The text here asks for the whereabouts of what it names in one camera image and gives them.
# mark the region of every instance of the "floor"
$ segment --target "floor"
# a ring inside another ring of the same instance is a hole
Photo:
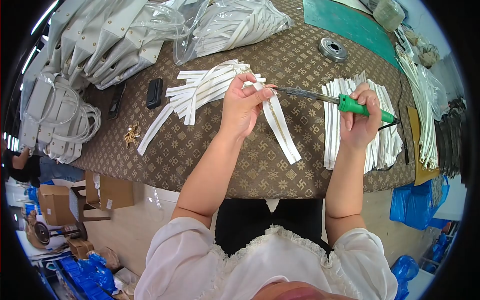
[[[137,275],[145,269],[145,257],[150,241],[160,227],[170,220],[178,193],[134,183],[134,206],[105,212],[85,211],[85,216],[112,217],[108,221],[85,222],[88,240],[96,249],[107,246],[115,251],[120,263]],[[380,237],[387,261],[392,265],[404,254],[415,260],[427,250],[439,234],[438,229],[416,230],[389,219],[392,191],[366,193],[362,216],[367,229]],[[272,211],[278,200],[267,200]],[[211,230],[215,230],[215,220]]]

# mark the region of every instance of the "metal pulley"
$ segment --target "metal pulley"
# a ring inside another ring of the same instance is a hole
[[[318,49],[320,53],[334,62],[344,62],[348,57],[345,47],[329,37],[324,37],[318,42]]]

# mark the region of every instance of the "black pants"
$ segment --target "black pants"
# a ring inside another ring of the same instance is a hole
[[[330,254],[322,240],[322,200],[280,200],[273,213],[265,200],[225,199],[218,209],[215,241],[228,255],[244,248],[251,240],[265,234],[270,225],[309,239]]]

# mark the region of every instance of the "lace trim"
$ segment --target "lace trim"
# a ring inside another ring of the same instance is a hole
[[[223,291],[225,281],[233,269],[240,263],[245,255],[251,252],[254,248],[267,241],[272,235],[279,235],[285,239],[291,240],[293,243],[311,251],[320,259],[320,265],[324,269],[327,281],[330,285],[335,285],[341,294],[355,298],[362,299],[362,294],[357,290],[350,278],[343,272],[340,264],[340,259],[334,251],[344,251],[343,247],[335,246],[334,251],[330,252],[330,257],[327,257],[325,249],[315,244],[309,239],[304,239],[298,234],[284,229],[279,225],[270,225],[270,228],[265,230],[265,235],[253,239],[245,248],[238,250],[234,255],[228,257],[223,249],[214,244],[211,252],[217,254],[220,258],[217,265],[217,272],[215,278],[211,282],[211,288],[203,291],[195,300],[213,300],[219,293]]]

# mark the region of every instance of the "table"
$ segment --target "table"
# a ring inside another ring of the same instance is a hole
[[[96,136],[84,144],[82,156],[73,164],[101,175],[180,191],[218,132],[222,116],[221,100],[198,109],[194,126],[183,125],[183,119],[179,120],[172,114],[149,144],[144,156],[138,154],[133,144],[127,149],[123,136],[128,126],[138,121],[143,137],[166,103],[164,100],[154,110],[146,108],[144,102],[150,80],[163,78],[165,90],[185,84],[184,80],[176,79],[180,70],[209,70],[230,59],[249,63],[255,73],[267,78],[268,84],[299,86],[313,91],[321,91],[321,86],[334,78],[349,78],[365,70],[368,79],[385,85],[396,110],[400,98],[405,136],[400,126],[397,130],[403,142],[413,149],[406,106],[414,106],[414,101],[405,75],[368,49],[332,32],[305,24],[303,9],[297,9],[302,8],[301,0],[289,3],[273,0],[272,3],[295,21],[295,27],[260,43],[197,58],[182,66],[173,62],[172,43],[165,43],[157,63],[127,81],[116,120],[106,120],[114,88],[99,91],[91,85],[87,89],[86,101],[101,109],[102,125]],[[348,50],[347,62],[335,63],[319,53],[316,43],[327,36],[344,44]],[[264,115],[260,115],[252,134],[243,143],[226,197],[299,199],[325,196],[332,172],[323,167],[325,128],[322,103],[286,95],[280,95],[279,100],[302,160],[288,164]],[[364,192],[413,182],[415,163],[412,157],[413,151],[410,151],[410,164],[405,165],[402,152],[390,170],[367,173],[364,176]]]

